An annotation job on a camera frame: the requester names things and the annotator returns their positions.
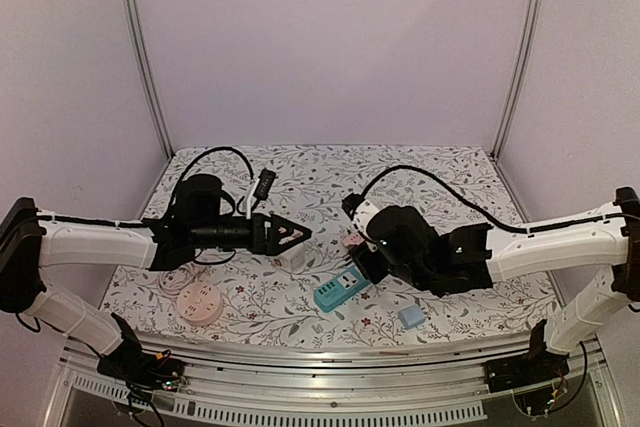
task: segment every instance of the table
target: table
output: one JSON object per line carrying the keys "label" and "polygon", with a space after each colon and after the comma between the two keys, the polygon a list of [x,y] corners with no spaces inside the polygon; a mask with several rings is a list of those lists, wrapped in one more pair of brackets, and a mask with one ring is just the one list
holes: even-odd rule
{"label": "table", "polygon": [[[134,329],[187,341],[232,342],[305,349],[376,348],[452,342],[528,330],[559,308],[547,274],[498,283],[494,289],[437,298],[387,277],[325,314],[313,302],[313,290],[347,267],[340,240],[349,221],[340,208],[350,192],[359,192],[378,172],[395,164],[425,168],[469,200],[504,222],[520,221],[492,163],[480,148],[422,146],[287,145],[239,146],[254,170],[278,174],[269,199],[258,211],[273,212],[313,230],[305,243],[306,261],[294,272],[273,259],[246,252],[218,267],[182,267],[174,275],[214,283],[225,302],[223,315],[206,327],[191,327],[176,313],[174,301],[158,287],[158,273],[118,267],[101,308],[126,319]],[[204,149],[177,152],[144,213],[164,212],[178,176]],[[230,153],[202,159],[191,174],[219,176],[238,199],[249,176]],[[369,198],[383,207],[413,205],[443,233],[484,219],[459,204],[444,189],[414,172],[397,172],[381,181]],[[201,260],[215,260],[205,253]],[[427,315],[421,326],[405,331],[397,313],[418,304]]]}

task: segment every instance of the small blue box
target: small blue box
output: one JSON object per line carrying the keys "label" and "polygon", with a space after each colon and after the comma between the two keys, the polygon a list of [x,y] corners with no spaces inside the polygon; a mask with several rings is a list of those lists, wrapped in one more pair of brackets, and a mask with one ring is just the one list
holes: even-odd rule
{"label": "small blue box", "polygon": [[413,329],[427,320],[427,316],[424,315],[424,312],[422,312],[422,309],[417,304],[413,304],[411,307],[402,309],[398,312],[398,318],[407,330]]}
{"label": "small blue box", "polygon": [[371,283],[353,266],[313,292],[313,300],[325,314],[343,304]]}

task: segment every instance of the blue power strip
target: blue power strip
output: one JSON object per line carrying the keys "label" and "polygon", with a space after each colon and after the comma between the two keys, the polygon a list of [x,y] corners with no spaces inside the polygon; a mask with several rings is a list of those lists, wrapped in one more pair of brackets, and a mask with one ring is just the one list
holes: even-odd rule
{"label": "blue power strip", "polygon": [[328,314],[340,304],[345,303],[371,283],[362,277],[356,266],[335,276],[322,287],[313,292],[313,300],[325,314]]}

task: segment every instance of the pink round object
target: pink round object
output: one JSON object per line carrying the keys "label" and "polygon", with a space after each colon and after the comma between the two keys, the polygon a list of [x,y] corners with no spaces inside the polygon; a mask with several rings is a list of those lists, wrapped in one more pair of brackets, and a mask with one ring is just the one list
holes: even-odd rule
{"label": "pink round object", "polygon": [[190,325],[202,327],[215,322],[222,314],[222,297],[209,282],[187,285],[176,300],[178,313]]}

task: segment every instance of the white wall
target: white wall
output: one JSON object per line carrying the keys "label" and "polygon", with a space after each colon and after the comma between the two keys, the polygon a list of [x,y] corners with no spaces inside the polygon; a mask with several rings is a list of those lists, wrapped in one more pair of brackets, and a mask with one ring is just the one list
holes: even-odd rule
{"label": "white wall", "polygon": [[172,140],[486,148],[526,0],[139,0]]}
{"label": "white wall", "polygon": [[[121,0],[0,0],[0,216],[20,196],[74,215],[130,218],[163,159]],[[47,272],[99,301],[111,269]],[[40,424],[62,347],[0,315],[0,425]]]}
{"label": "white wall", "polygon": [[[503,164],[536,219],[587,210],[616,187],[640,192],[638,0],[543,0]],[[592,270],[559,275],[571,298]],[[629,425],[639,425],[640,317],[600,331]]]}

